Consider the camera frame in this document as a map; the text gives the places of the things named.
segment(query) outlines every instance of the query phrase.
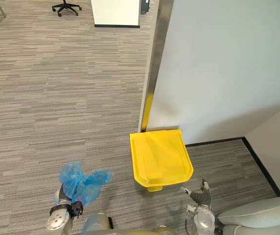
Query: yellow bin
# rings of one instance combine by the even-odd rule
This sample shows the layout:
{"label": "yellow bin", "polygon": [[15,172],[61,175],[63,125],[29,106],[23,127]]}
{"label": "yellow bin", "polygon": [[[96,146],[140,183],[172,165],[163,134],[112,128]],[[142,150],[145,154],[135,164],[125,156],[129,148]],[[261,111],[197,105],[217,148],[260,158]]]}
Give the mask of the yellow bin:
{"label": "yellow bin", "polygon": [[159,191],[190,179],[193,166],[181,130],[130,134],[135,180],[149,191]]}

